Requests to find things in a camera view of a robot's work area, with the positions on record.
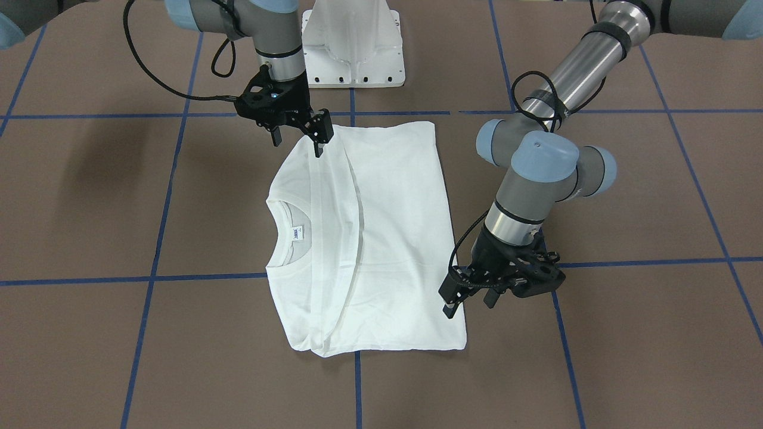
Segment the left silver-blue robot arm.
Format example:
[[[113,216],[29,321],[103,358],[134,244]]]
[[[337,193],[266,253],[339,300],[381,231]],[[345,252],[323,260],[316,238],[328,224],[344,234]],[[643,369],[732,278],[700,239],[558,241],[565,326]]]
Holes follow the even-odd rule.
[[[605,149],[579,147],[558,133],[564,120],[586,107],[607,75],[652,35],[755,40],[761,36],[760,1],[608,1],[595,22],[556,69],[536,76],[542,85],[519,101],[507,120],[489,120],[475,147],[488,163],[505,168],[479,227],[465,268],[451,261],[439,288],[442,312],[453,319],[463,302],[485,291],[494,307],[512,293],[526,298],[556,291],[565,280],[558,253],[545,246],[542,225],[555,203],[608,189],[618,165]]]

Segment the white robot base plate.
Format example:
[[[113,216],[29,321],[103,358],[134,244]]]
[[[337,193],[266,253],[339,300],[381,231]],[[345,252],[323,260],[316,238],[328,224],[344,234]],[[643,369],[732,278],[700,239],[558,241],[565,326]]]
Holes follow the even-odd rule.
[[[302,13],[311,89],[378,89],[406,81],[400,14],[386,1],[316,1]]]

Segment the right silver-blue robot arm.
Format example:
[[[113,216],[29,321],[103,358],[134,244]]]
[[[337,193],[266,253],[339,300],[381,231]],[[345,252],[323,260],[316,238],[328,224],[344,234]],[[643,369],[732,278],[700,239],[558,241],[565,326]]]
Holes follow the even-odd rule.
[[[253,120],[281,144],[280,129],[298,129],[314,145],[316,157],[333,137],[327,109],[311,106],[302,30],[296,1],[166,1],[168,17],[177,27],[225,36],[223,47],[250,39],[259,60],[256,74],[240,95],[195,96],[161,81],[139,56],[130,30],[133,1],[123,6],[122,27],[126,43],[139,68],[152,81],[172,94],[192,101],[225,101],[238,116]]]

